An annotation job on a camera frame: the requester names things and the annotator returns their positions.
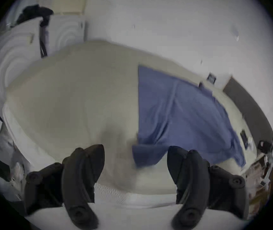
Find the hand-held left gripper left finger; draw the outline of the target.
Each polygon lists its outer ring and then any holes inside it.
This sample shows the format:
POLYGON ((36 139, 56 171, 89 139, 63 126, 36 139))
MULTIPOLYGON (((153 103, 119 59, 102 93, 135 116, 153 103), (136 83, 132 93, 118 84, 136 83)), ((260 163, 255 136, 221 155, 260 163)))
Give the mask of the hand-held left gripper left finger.
POLYGON ((89 203, 95 202, 94 185, 104 168, 102 144, 76 148, 62 163, 53 163, 27 174, 24 187, 25 215, 40 209, 65 206, 72 223, 82 230, 93 230, 99 220, 89 203))

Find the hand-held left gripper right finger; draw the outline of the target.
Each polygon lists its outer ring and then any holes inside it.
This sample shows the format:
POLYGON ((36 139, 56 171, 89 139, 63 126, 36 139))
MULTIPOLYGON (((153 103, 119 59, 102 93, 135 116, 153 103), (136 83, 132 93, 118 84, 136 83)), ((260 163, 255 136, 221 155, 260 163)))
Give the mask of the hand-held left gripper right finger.
POLYGON ((172 219, 175 230, 190 230, 200 222, 206 209, 230 212, 246 220, 249 199, 245 179, 203 159, 196 150, 171 146, 167 167, 177 186, 176 204, 181 209, 172 219))

